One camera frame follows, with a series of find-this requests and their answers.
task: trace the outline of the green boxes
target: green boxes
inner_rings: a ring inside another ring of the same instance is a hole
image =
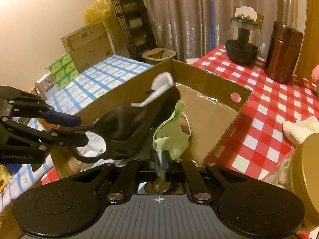
[[[58,87],[59,90],[62,90],[65,86],[67,86],[75,77],[79,75],[78,69],[74,69],[70,73],[68,73],[66,76],[64,76],[61,80],[57,81],[55,84]]]
[[[59,90],[62,90],[80,74],[69,53],[47,67],[46,70]]]
[[[72,57],[71,55],[68,53],[66,55],[64,55],[63,57],[61,57],[59,60],[55,61],[53,64],[51,64],[50,66],[48,66],[46,68],[47,73],[53,75],[55,74],[57,71],[59,71],[63,66],[65,66],[66,64],[68,64],[69,62],[72,61]]]
[[[54,82],[59,82],[63,79],[68,73],[72,72],[76,68],[76,65],[73,61],[69,62],[65,66],[63,66],[60,70],[58,70],[56,73],[52,74],[52,78]]]

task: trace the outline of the ribbed black surface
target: ribbed black surface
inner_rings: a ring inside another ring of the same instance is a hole
[[[128,203],[108,207],[92,227],[69,238],[247,238],[226,228],[209,206],[191,203],[186,195],[160,197],[161,199],[159,196],[133,195]],[[30,238],[27,235],[22,237],[22,239]]]

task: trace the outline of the blue checkered cloth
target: blue checkered cloth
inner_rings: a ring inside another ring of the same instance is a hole
[[[151,67],[152,65],[146,63],[113,55],[80,74],[46,102],[58,112],[76,114],[103,94]],[[36,119],[31,119],[28,126],[43,130]],[[30,164],[24,164],[4,188],[4,193],[1,196],[0,212],[12,199],[17,198],[30,188],[52,167],[53,162],[50,155],[35,172],[32,171]]]

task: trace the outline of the open cardboard box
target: open cardboard box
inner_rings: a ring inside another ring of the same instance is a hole
[[[167,60],[107,92],[77,115],[82,118],[82,125],[91,125],[96,118],[111,109],[144,101],[147,97],[144,91],[150,89],[153,79],[162,72],[169,72],[173,76],[191,127],[190,145],[181,158],[193,159],[200,166],[207,156],[214,153],[218,142],[235,121],[251,93],[249,89],[207,70]],[[231,100],[230,94],[233,92],[240,95],[239,103]],[[188,133],[185,119],[180,117],[180,123],[183,131]],[[67,148],[57,148],[51,156],[60,177],[77,173],[82,167]]]

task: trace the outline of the metal canister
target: metal canister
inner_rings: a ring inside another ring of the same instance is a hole
[[[289,83],[298,60],[303,34],[277,21],[274,22],[264,71],[278,83]]]

